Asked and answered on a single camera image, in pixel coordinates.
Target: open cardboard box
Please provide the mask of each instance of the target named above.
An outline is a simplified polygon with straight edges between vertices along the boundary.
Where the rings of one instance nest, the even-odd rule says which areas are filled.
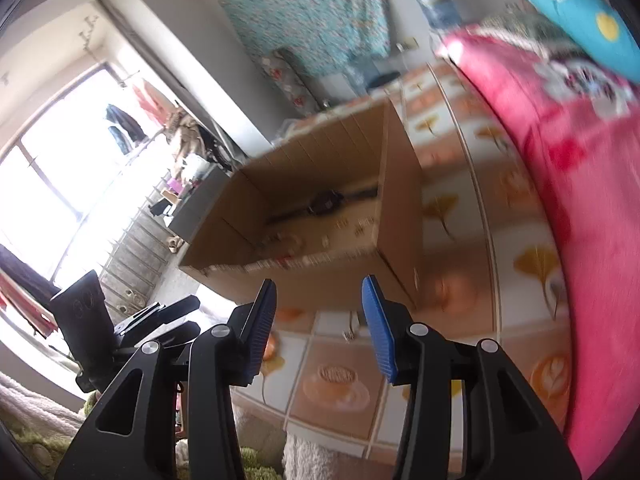
[[[293,137],[237,171],[180,268],[238,304],[253,301],[270,278],[278,307],[303,310],[358,310],[362,280],[375,274],[387,298],[413,308],[422,248],[420,183],[402,121],[389,101],[381,102]],[[347,201],[329,215],[268,223],[305,208],[320,192],[376,185],[375,198]]]

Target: teal floral cloth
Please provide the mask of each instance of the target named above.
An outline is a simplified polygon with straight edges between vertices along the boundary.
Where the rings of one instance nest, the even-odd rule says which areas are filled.
[[[390,52],[388,0],[220,0],[250,56],[286,48],[298,73],[340,72]]]

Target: wall socket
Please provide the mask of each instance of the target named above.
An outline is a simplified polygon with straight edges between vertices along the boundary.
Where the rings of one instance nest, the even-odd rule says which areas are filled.
[[[416,50],[418,48],[418,41],[415,38],[404,38],[404,40],[396,43],[396,47],[400,52]]]

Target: pink blanket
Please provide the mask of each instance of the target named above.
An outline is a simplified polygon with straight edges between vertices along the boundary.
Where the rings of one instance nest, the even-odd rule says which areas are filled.
[[[566,437],[588,478],[640,400],[640,102],[584,60],[547,63],[466,32],[445,44],[516,143],[554,230],[572,309]]]

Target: blue pillow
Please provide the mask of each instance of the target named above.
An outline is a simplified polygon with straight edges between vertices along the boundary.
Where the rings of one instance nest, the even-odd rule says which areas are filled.
[[[640,83],[640,48],[604,0],[529,0],[598,63]]]

